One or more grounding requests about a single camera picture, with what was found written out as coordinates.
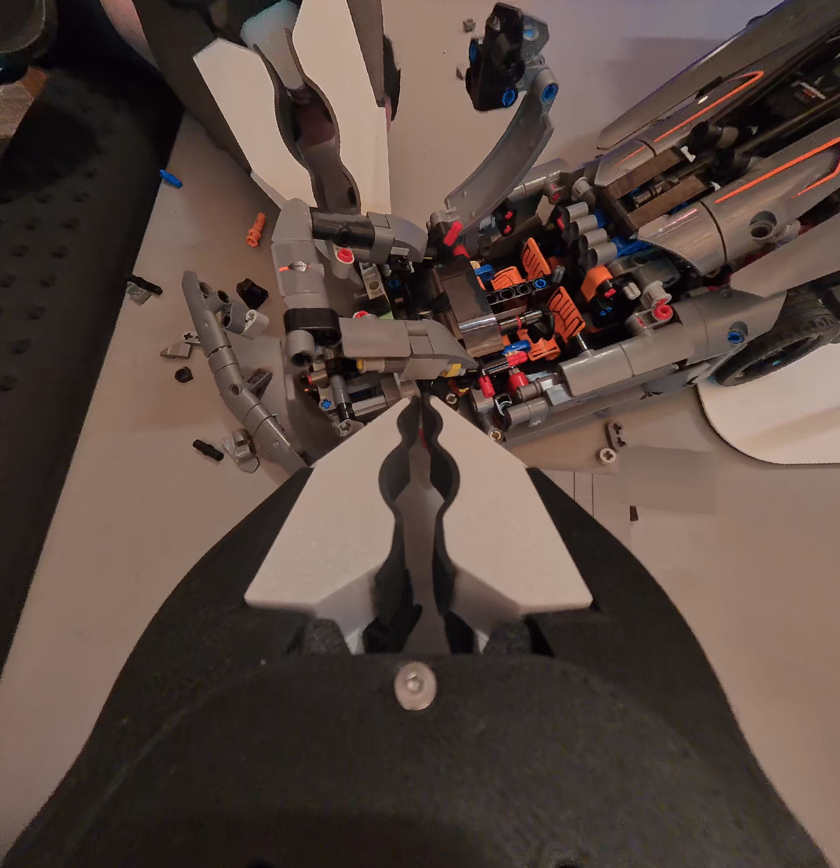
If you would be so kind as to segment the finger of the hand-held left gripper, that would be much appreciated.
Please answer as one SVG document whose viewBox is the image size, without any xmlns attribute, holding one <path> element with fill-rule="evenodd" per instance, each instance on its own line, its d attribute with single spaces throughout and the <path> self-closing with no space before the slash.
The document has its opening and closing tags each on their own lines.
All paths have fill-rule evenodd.
<svg viewBox="0 0 840 868">
<path fill-rule="evenodd" d="M 193 58 L 225 118 L 252 179 L 279 207 L 315 204 L 306 167 L 291 153 L 277 122 L 276 89 L 254 50 L 217 38 Z"/>
<path fill-rule="evenodd" d="M 260 59 L 272 122 L 255 130 L 252 174 L 319 208 L 388 212 L 391 99 L 375 84 L 349 2 L 275 2 L 242 25 Z"/>
</svg>

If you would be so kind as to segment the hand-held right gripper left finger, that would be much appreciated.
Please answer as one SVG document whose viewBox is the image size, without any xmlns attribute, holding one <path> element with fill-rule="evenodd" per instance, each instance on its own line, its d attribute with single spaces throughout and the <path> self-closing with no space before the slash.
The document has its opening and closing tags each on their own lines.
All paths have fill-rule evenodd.
<svg viewBox="0 0 840 868">
<path fill-rule="evenodd" d="M 421 607 L 397 501 L 421 401 L 403 399 L 318 460 L 245 592 L 258 609 L 335 622 L 372 653 L 400 653 Z"/>
</svg>

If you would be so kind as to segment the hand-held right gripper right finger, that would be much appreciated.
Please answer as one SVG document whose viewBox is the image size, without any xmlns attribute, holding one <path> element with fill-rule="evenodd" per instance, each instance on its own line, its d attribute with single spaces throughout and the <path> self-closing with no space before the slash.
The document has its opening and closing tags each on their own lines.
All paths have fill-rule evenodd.
<svg viewBox="0 0 840 868">
<path fill-rule="evenodd" d="M 436 396 L 429 476 L 442 498 L 433 589 L 448 649 L 473 653 L 501 623 L 591 607 L 591 592 L 522 461 Z"/>
</svg>

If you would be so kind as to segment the grey lego panel strip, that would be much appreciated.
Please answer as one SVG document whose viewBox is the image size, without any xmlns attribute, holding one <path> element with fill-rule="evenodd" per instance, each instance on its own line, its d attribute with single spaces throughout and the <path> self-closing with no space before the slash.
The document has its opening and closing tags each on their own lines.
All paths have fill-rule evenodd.
<svg viewBox="0 0 840 868">
<path fill-rule="evenodd" d="M 252 339 L 260 333 L 268 324 L 266 317 L 244 301 L 213 290 L 191 271 L 183 274 L 182 292 L 219 395 L 239 427 L 247 431 L 258 453 L 286 472 L 305 468 L 306 461 L 294 449 L 276 416 L 247 382 L 231 346 L 232 337 Z"/>
</svg>

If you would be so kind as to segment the grey lego car model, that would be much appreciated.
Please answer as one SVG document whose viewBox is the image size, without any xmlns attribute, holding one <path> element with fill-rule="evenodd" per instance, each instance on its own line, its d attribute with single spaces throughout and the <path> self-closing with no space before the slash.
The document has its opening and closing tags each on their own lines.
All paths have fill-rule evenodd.
<svg viewBox="0 0 840 868">
<path fill-rule="evenodd" d="M 498 3 L 469 42 L 476 109 L 525 97 L 426 230 L 282 210 L 284 352 L 339 437 L 410 381 L 508 440 L 840 341 L 840 2 L 753 19 L 573 170 L 527 166 L 552 134 L 547 39 Z"/>
</svg>

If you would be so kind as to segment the person's left forearm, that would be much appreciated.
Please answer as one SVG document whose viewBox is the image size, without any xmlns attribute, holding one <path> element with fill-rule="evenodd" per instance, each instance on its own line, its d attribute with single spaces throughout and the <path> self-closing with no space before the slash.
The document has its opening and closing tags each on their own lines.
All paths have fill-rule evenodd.
<svg viewBox="0 0 840 868">
<path fill-rule="evenodd" d="M 123 42 L 150 66 L 158 69 L 134 2 L 100 1 L 100 6 Z"/>
</svg>

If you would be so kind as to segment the grey lego connector assembly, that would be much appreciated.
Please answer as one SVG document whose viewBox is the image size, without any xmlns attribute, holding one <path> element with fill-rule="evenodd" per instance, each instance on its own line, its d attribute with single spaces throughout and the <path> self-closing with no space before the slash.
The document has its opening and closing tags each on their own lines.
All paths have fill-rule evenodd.
<svg viewBox="0 0 840 868">
<path fill-rule="evenodd" d="M 259 469 L 260 459 L 252 437 L 246 429 L 233 430 L 229 437 L 221 441 L 221 445 L 241 472 L 252 474 Z"/>
</svg>

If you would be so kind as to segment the cardboard box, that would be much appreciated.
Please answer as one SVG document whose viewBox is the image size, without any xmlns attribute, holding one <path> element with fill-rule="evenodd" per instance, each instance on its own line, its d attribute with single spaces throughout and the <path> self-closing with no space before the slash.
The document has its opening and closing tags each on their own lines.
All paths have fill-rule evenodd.
<svg viewBox="0 0 840 868">
<path fill-rule="evenodd" d="M 0 83 L 0 142 L 13 138 L 23 118 L 39 98 L 47 83 L 46 71 L 34 67 L 11 82 Z"/>
</svg>

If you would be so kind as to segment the dark perforated panel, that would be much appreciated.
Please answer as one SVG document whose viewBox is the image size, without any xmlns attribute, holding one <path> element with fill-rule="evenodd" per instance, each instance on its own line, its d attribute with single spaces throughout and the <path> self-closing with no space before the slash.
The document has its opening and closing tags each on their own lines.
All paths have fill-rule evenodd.
<svg viewBox="0 0 840 868">
<path fill-rule="evenodd" d="M 0 679 L 181 116 L 53 70 L 0 160 Z"/>
</svg>

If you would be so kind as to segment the white rounded mat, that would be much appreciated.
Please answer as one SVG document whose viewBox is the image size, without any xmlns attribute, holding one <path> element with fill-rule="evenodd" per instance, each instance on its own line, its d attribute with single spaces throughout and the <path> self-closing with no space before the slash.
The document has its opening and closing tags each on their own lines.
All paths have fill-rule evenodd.
<svg viewBox="0 0 840 868">
<path fill-rule="evenodd" d="M 705 382 L 710 427 L 733 449 L 774 464 L 840 464 L 840 363 L 804 361 L 747 385 Z"/>
</svg>

